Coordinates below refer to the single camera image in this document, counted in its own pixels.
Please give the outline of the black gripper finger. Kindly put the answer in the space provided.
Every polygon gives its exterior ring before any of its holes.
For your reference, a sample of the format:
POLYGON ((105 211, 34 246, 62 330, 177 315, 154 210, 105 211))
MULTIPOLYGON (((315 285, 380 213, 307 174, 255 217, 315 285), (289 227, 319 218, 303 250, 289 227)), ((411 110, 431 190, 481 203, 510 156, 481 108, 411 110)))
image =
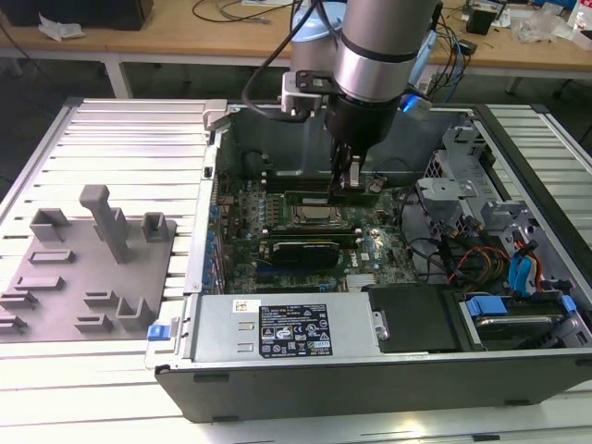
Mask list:
POLYGON ((363 192, 365 190, 364 179, 362 177, 362 169, 366 154, 360 152, 355 148, 351 148, 351 162, 349 167, 349 187, 356 192, 363 192))
POLYGON ((340 140, 333 140, 331 144, 330 164, 331 176, 329 182, 329 194, 333 195, 336 190, 339 190, 341 185, 341 176, 347 172, 351 163, 351 149, 340 140))

